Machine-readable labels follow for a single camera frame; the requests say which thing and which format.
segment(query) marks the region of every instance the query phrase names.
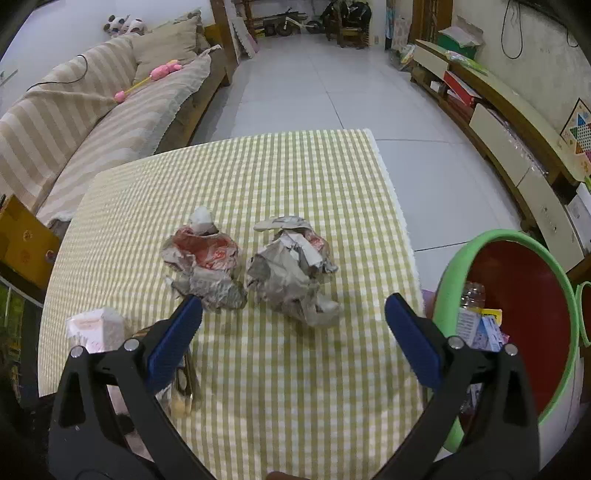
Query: pink plush toy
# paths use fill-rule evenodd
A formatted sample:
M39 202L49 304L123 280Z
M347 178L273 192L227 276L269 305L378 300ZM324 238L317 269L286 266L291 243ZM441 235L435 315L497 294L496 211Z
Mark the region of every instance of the pink plush toy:
M141 87L144 83L147 83L149 81L156 82L157 80L160 80L160 79L163 79L164 77L166 77L166 75L168 75L172 72L176 72L182 68L183 68L183 66L178 62L178 60L171 60L168 63L161 65L160 67L156 67L154 70L152 70L150 72L150 76L148 78L143 79L141 82L136 83L131 88L129 88L125 91L121 90L120 92L117 92L115 94L115 102L123 103L124 100L127 98L127 96L131 92L133 92L135 89Z

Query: yellow box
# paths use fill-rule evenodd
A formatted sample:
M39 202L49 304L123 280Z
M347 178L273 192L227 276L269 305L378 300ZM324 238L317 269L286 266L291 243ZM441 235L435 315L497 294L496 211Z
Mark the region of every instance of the yellow box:
M60 240L12 195L0 209L0 261L47 289Z
M500 327L501 323L503 323L503 311L498 309L482 309L480 311L481 315L492 315L495 318L496 324Z

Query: power cord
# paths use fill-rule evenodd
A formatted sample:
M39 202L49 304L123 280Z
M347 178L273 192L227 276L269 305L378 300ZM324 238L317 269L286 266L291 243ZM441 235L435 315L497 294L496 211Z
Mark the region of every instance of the power cord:
M503 17L503 28L501 29L501 49L503 50L503 53L505 54L505 57L507 57L508 59L511 60L517 60L519 57L521 57L521 54L523 53L523 25L521 24L521 4L519 2L517 2L517 16L519 18L519 35L521 36L521 48L519 49L519 53L517 54L516 57L511 57L510 55L507 54L507 52L505 51L505 45L503 44L503 36L505 35L505 24L507 23L507 13L509 13L509 6L511 5L511 0L507 1L507 8L505 9L505 16Z
M81 81L81 80L82 80L82 79L83 79L83 78L86 76L86 73L88 72L88 60L86 60L86 57L85 57L83 54L81 54L81 53L80 53L80 54L78 54L78 55L76 55L76 56L77 56L77 57L82 57L82 58L84 59L85 63L86 63L86 68L85 68L85 70L84 70L84 73L82 74L82 76L81 76L79 79L72 80L71 82L39 82L39 83L36 83L35 85L31 85L31 86L30 86L30 87L27 89L27 92L28 92L29 90L31 90L33 87L36 87L36 86L39 86L39 85L46 85L46 84L48 84L48 83L55 83L55 84L58 84L58 85L69 85L69 84L71 84L71 83L76 83L76 82L79 82L79 81Z

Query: green box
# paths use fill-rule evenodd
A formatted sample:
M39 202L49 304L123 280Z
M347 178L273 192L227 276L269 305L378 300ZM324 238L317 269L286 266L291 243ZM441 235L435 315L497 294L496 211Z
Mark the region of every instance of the green box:
M469 59L472 59L472 60L474 60L474 57L476 56L476 52L478 50L478 47L463 47L462 48L461 46L458 45L457 41L455 41L451 37L448 37L447 35L444 35L443 33L437 34L437 45L439 45L441 48L445 48L446 50L451 50L451 51L455 51L457 53L461 53L465 57L468 57Z

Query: checkered tablecloth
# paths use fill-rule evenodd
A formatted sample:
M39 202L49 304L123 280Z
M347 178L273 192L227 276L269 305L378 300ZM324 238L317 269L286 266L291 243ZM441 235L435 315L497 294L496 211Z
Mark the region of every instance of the checkered tablecloth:
M110 306L133 332L178 304L160 246L199 205L243 263L270 239L259 220L299 215L340 267L324 286L338 327L311 329L252 299L207 313L193 341L202 404L175 425L219 479L279 470L368 479L421 413L420 388L384 320L399 291L422 311L406 225L368 130L257 135L188 147L99 174L61 246L39 344L41 394L68 354L64 320Z

